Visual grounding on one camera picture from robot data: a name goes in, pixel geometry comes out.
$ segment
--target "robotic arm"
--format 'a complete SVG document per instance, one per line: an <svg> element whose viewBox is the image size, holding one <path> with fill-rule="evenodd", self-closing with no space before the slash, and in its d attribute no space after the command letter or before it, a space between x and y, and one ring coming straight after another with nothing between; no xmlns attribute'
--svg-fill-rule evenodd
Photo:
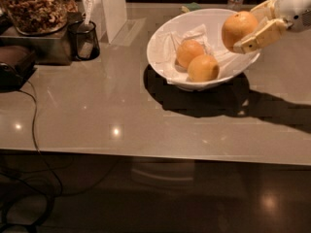
<svg viewBox="0 0 311 233"><path fill-rule="evenodd" d="M311 29L311 0L267 0L251 13L259 21L256 30L237 42L233 49L248 53L277 42L284 32Z"/></svg>

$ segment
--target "dark floor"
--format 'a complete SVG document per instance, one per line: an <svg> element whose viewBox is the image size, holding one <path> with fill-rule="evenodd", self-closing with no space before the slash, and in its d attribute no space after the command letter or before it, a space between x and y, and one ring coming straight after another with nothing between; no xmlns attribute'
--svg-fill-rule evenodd
<svg viewBox="0 0 311 233"><path fill-rule="evenodd" d="M2 232L310 232L311 167L44 158L63 184L55 198L59 181L38 154L0 155L0 225L36 224Z"/></svg>

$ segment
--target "glass jar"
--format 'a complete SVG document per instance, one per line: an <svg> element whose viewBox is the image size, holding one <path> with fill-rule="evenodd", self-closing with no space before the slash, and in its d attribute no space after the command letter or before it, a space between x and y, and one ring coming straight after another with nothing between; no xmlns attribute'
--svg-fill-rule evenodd
<svg viewBox="0 0 311 233"><path fill-rule="evenodd" d="M67 23L63 0L2 0L2 6L23 35L52 33Z"/></svg>

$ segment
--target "orange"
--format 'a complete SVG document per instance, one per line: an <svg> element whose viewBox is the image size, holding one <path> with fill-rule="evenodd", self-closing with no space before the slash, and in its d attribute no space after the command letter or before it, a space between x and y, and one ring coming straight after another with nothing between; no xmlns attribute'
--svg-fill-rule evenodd
<svg viewBox="0 0 311 233"><path fill-rule="evenodd" d="M234 51L234 44L252 33L258 24L256 17L250 12L241 11L228 17L222 28L225 47L230 51Z"/></svg>
<svg viewBox="0 0 311 233"><path fill-rule="evenodd" d="M185 40L176 51L176 59L180 66L188 68L190 62L197 56L204 54L204 48L194 39Z"/></svg>
<svg viewBox="0 0 311 233"><path fill-rule="evenodd" d="M208 82L217 78L220 66L214 56L202 54L192 60L187 71L192 82Z"/></svg>

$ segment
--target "glass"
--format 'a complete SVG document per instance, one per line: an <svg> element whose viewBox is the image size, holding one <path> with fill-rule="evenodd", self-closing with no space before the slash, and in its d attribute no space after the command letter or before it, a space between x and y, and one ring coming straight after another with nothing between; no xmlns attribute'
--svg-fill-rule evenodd
<svg viewBox="0 0 311 233"><path fill-rule="evenodd" d="M72 49L72 57L75 60L91 60L99 53L99 44L96 35L96 24L89 23L89 29L82 31L79 26L84 23L78 21L68 26L69 39Z"/></svg>
<svg viewBox="0 0 311 233"><path fill-rule="evenodd" d="M63 0L2 0L2 6L23 35L52 33L67 23Z"/></svg>

